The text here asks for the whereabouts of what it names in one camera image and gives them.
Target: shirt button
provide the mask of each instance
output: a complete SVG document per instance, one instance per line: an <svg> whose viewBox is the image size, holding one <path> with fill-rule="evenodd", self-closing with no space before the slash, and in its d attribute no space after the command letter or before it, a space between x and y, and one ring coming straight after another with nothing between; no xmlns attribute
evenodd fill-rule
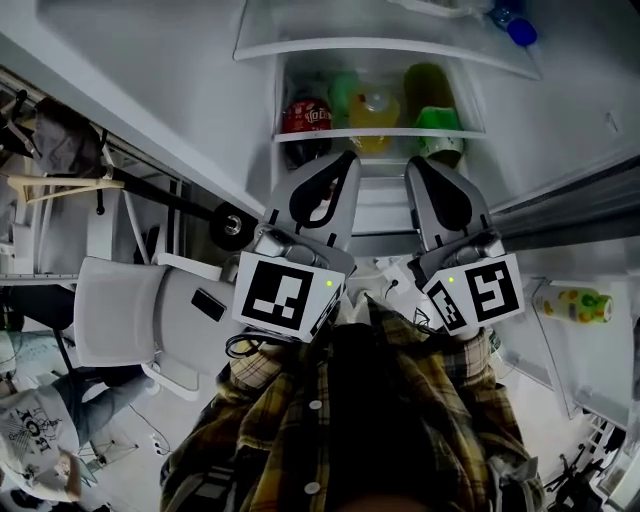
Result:
<svg viewBox="0 0 640 512"><path fill-rule="evenodd" d="M304 492L307 494L317 494L320 490L320 484L318 482L309 482L304 486Z"/></svg>

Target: person's leg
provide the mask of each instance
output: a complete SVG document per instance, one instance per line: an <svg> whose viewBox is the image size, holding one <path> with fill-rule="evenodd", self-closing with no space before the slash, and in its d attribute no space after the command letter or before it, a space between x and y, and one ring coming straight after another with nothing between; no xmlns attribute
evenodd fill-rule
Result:
<svg viewBox="0 0 640 512"><path fill-rule="evenodd" d="M84 379L83 373L78 371L75 372L73 382L71 381L71 376L67 374L51 384L62 398L76 429L81 423L82 397L84 397L87 391L95 384L96 383Z"/></svg>
<svg viewBox="0 0 640 512"><path fill-rule="evenodd" d="M133 402L144 390L149 381L146 375L140 375L121 386L109 388L81 406L81 418L78 439L83 446L93 435L104 427L121 409Z"/></svg>

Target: yellow bottle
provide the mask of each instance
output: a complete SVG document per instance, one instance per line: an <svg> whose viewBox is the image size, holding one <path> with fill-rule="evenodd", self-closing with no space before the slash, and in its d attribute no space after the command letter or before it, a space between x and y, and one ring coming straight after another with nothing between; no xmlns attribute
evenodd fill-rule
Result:
<svg viewBox="0 0 640 512"><path fill-rule="evenodd" d="M360 84L349 98L351 128L393 128L399 115L398 100L383 88ZM351 141L363 153L380 153L389 146L391 137L352 137Z"/></svg>

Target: black wheel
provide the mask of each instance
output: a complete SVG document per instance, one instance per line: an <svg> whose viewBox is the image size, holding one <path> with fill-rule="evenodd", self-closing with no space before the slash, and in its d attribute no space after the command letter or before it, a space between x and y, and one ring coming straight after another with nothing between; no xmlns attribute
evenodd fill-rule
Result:
<svg viewBox="0 0 640 512"><path fill-rule="evenodd" d="M231 203L222 203L209 222L211 241L225 251L244 249L253 241L258 221Z"/></svg>

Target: blue bottle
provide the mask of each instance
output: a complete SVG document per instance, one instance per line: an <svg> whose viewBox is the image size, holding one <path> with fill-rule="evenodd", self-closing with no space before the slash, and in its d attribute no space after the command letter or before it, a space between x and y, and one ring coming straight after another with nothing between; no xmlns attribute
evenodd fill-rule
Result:
<svg viewBox="0 0 640 512"><path fill-rule="evenodd" d="M495 7L487 16L519 46L529 46L538 39L536 29L523 17L523 0L496 0Z"/></svg>

